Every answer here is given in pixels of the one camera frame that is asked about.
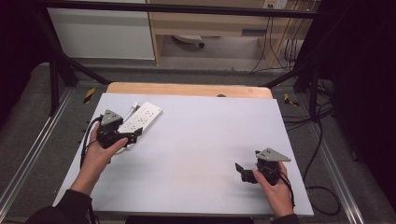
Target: white cabinet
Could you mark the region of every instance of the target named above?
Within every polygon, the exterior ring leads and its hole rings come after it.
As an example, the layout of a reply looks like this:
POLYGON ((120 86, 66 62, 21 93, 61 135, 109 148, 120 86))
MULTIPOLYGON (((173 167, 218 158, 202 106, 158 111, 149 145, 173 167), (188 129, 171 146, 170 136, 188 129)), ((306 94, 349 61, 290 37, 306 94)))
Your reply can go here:
POLYGON ((49 8, 49 14, 69 57, 154 60, 147 12, 49 8))

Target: white table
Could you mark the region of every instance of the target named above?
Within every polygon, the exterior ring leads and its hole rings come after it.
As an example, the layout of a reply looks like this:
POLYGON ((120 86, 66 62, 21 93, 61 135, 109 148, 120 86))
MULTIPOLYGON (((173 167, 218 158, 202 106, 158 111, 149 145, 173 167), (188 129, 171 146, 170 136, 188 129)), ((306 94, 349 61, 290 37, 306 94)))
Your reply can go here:
MULTIPOLYGON (((259 185, 243 183, 238 162, 254 167, 255 150, 271 147, 285 162, 294 211, 313 216, 276 100, 148 94, 103 94, 92 118, 123 117, 133 102, 163 114, 130 151, 114 156, 93 193, 93 209, 125 215, 242 216, 272 214, 259 185)), ((81 147, 55 203, 78 174, 81 147)))

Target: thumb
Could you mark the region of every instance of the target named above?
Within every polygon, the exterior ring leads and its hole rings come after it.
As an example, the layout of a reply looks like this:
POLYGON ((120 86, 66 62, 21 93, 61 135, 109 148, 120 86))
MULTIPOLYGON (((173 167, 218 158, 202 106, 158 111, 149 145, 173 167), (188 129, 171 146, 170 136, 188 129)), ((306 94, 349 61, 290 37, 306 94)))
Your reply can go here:
POLYGON ((265 179, 265 176, 260 173, 258 170, 253 170, 254 177, 256 178, 257 182, 262 186, 263 189, 269 189, 270 188, 270 183, 268 183, 267 179, 265 179))
POLYGON ((124 137, 117 141, 113 146, 109 147, 107 151, 110 151, 112 155, 116 154, 120 149, 122 149, 128 142, 128 138, 124 137))

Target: human hand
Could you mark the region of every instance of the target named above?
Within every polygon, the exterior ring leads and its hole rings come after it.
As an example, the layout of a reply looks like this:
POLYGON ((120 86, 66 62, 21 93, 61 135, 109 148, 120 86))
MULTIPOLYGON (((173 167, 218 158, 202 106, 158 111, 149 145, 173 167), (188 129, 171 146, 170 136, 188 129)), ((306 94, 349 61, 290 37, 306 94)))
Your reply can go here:
MULTIPOLYGON (((288 173, 283 162, 279 162, 279 167, 286 179, 288 173)), ((258 170, 253 170, 253 174, 257 182, 262 186, 268 203, 274 211, 275 217, 284 217, 294 214, 293 207, 291 205, 290 190, 283 181, 278 180, 277 184, 272 186, 258 170)))
POLYGON ((113 146, 104 149, 96 140, 99 123, 91 131, 90 145, 85 156, 84 163, 78 173, 78 177, 70 189, 91 195, 93 187, 99 180, 100 174, 105 170, 111 157, 116 154, 128 142, 128 138, 122 138, 113 146))

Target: sleeve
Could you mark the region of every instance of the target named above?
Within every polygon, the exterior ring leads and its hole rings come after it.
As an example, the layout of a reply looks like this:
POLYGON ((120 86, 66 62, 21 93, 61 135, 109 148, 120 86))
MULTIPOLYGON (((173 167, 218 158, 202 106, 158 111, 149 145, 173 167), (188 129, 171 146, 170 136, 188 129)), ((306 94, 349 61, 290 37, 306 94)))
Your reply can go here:
POLYGON ((279 217, 274 220, 273 224, 299 224, 297 215, 292 214, 285 217, 279 217))
POLYGON ((90 196, 68 189, 55 207, 38 210, 26 224, 89 224, 85 215, 91 202, 90 196))

